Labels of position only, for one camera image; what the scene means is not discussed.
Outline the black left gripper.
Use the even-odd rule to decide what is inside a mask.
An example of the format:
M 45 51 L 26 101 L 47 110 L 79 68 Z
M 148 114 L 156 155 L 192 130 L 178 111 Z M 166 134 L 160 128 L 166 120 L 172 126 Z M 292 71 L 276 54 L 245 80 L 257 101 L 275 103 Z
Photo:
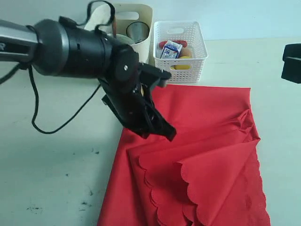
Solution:
M 103 46 L 102 75 L 98 78 L 105 96 L 102 101 L 127 129 L 147 138 L 160 135 L 172 141 L 176 129 L 155 106 L 143 97 L 141 88 L 153 91 L 165 87 L 171 73 L 146 63 L 140 63 L 138 53 L 129 45 Z

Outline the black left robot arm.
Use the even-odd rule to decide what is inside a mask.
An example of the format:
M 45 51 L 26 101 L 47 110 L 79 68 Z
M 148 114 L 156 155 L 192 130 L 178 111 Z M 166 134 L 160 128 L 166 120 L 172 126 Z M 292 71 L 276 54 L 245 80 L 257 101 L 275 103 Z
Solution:
M 95 28 L 87 31 L 66 17 L 44 19 L 34 26 L 0 23 L 0 59 L 16 62 L 1 83 L 19 70 L 36 70 L 45 76 L 97 79 L 102 101 L 119 122 L 147 138 L 173 140 L 176 129 L 155 108 L 151 92 L 171 74 L 143 63 L 134 49 Z

